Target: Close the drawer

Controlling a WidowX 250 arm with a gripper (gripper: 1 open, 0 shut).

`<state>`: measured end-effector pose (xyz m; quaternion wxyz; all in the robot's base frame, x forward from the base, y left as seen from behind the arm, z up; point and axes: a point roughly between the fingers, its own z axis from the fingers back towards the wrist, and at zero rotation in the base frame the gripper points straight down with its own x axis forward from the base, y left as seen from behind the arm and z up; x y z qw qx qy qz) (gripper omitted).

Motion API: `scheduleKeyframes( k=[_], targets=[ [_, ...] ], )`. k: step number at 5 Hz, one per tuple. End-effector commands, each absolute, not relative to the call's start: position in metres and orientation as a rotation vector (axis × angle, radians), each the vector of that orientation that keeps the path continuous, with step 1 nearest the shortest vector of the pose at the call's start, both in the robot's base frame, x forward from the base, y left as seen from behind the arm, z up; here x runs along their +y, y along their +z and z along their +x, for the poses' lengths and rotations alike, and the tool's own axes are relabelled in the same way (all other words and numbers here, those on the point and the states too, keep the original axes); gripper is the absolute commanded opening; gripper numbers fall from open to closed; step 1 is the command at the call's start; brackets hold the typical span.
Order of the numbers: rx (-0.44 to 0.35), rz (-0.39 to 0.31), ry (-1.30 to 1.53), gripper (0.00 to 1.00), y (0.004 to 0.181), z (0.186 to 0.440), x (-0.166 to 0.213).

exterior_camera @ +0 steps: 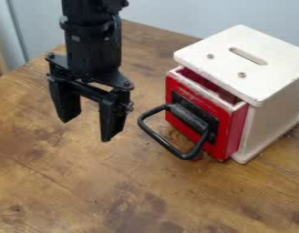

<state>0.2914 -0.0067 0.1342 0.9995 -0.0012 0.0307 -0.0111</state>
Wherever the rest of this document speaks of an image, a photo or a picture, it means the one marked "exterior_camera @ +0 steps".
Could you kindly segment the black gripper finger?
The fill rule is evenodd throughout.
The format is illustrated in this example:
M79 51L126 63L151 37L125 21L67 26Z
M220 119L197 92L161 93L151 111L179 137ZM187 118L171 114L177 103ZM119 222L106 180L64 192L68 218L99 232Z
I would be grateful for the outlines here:
M54 78L48 80L48 87L58 116L62 122L67 123L82 113L80 95L67 83Z
M103 142L109 142L123 131L130 107L130 91L111 91L101 102Z

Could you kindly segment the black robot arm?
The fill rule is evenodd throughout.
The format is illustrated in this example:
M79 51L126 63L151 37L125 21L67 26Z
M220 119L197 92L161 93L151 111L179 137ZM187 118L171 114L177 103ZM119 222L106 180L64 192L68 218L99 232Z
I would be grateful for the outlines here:
M47 55L48 87L60 120L82 114L83 97L101 104L102 141L123 131L133 82L121 74L122 19L129 0L62 0L67 54Z

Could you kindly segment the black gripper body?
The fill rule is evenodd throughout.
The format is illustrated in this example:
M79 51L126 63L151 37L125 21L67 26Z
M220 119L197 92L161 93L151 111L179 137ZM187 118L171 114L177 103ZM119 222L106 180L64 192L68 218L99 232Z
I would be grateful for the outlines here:
M60 21L64 56L48 54L50 78L67 83L80 96L103 101L111 91L130 91L134 84L121 74L122 23Z

